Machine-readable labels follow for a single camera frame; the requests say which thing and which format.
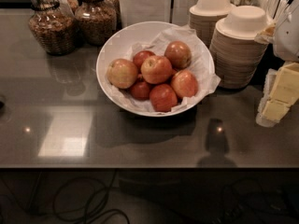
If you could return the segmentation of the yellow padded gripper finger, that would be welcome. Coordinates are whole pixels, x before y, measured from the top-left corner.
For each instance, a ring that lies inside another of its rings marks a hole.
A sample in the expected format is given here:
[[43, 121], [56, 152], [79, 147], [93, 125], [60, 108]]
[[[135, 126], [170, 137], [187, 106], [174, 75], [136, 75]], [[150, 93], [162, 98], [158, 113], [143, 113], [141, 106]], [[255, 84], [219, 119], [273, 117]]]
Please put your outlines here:
[[299, 63], [287, 63], [281, 66], [269, 94], [271, 102], [286, 106], [294, 105], [299, 99]]
[[290, 110], [285, 103], [270, 98], [270, 91], [274, 86], [276, 76], [276, 70], [268, 70], [263, 86], [263, 97], [258, 105], [258, 113], [256, 115], [256, 123], [267, 128], [274, 127], [280, 123]]

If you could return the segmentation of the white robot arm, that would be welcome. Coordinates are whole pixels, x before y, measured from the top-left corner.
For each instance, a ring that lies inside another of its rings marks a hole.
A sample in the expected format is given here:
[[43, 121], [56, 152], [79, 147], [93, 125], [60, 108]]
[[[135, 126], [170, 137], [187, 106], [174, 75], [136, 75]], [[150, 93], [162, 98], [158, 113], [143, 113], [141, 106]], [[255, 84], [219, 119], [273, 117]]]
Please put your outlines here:
[[274, 55], [284, 61], [265, 77], [263, 98], [258, 106], [256, 122], [274, 127], [299, 100], [299, 0], [282, 12], [272, 38]]

